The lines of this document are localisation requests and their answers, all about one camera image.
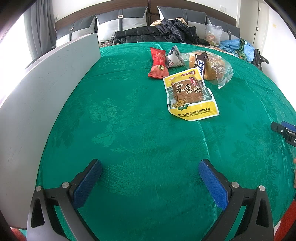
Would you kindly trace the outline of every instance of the gold circular logo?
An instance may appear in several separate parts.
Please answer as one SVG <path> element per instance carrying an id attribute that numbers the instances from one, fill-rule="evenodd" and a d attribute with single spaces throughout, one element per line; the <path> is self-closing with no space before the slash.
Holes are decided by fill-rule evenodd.
<path id="1" fill-rule="evenodd" d="M 158 65 L 157 67 L 158 67 L 158 69 L 159 69 L 159 70 L 164 70 L 164 69 L 165 69 L 165 68 L 164 68 L 164 66 L 163 66 L 163 65 L 161 65 L 161 64 L 160 64 L 160 65 Z"/>

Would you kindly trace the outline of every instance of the silver screw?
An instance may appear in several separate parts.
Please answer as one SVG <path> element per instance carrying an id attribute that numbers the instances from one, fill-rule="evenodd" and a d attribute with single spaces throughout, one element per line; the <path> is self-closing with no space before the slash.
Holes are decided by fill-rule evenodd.
<path id="1" fill-rule="evenodd" d="M 260 185 L 260 186 L 259 186 L 259 190 L 264 192 L 264 191 L 265 191 L 265 187 L 262 186 L 262 185 Z"/>
<path id="2" fill-rule="evenodd" d="M 37 186 L 37 187 L 35 188 L 36 192 L 39 192 L 41 189 L 42 189 L 41 186 Z"/>
<path id="3" fill-rule="evenodd" d="M 239 187 L 239 184 L 237 182 L 232 182 L 231 183 L 231 186 L 234 187 L 234 188 L 238 188 Z"/>
<path id="4" fill-rule="evenodd" d="M 70 183 L 68 183 L 68 182 L 64 182 L 63 184 L 62 184 L 62 188 L 67 188 L 67 187 L 69 187 L 70 186 Z"/>

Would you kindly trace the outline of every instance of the green patterned fabric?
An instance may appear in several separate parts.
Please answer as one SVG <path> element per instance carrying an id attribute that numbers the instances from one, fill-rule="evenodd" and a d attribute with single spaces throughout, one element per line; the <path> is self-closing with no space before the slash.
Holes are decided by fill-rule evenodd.
<path id="1" fill-rule="evenodd" d="M 221 212 L 198 175 L 198 163 L 205 158 L 242 187 L 264 185 L 274 224 L 293 200 L 296 151 L 270 129 L 272 121 L 296 120 L 282 92 L 246 61 L 177 44 L 181 52 L 204 49 L 222 56 L 234 75 L 221 89 L 205 81 L 220 116 L 201 121 L 173 116 L 163 81 L 147 77 L 149 48 L 169 52 L 173 45 L 101 48 L 102 57 L 73 91 L 48 137 L 37 185 L 58 187 L 93 158 L 102 162 L 102 175 L 79 209 L 102 241 L 201 240 Z"/>

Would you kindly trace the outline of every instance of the yellow snack package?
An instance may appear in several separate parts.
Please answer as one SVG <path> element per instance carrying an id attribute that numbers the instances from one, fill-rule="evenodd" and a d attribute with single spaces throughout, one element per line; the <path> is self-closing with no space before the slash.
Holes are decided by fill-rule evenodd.
<path id="1" fill-rule="evenodd" d="M 163 78 L 168 95 L 168 111 L 184 120 L 197 121 L 219 115 L 214 96 L 198 68 Z"/>

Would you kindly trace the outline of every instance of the headboard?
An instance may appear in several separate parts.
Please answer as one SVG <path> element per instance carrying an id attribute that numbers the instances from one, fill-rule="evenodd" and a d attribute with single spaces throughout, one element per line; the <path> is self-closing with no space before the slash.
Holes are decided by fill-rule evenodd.
<path id="1" fill-rule="evenodd" d="M 175 7 L 205 12 L 208 16 L 222 20 L 233 26 L 237 25 L 237 21 L 235 20 L 235 18 L 216 9 L 187 0 L 111 0 L 83 8 L 58 20 L 55 23 L 55 29 L 61 29 L 84 17 L 130 7 L 148 7 L 146 21 L 147 25 L 150 25 L 155 20 L 160 19 L 157 6 Z"/>

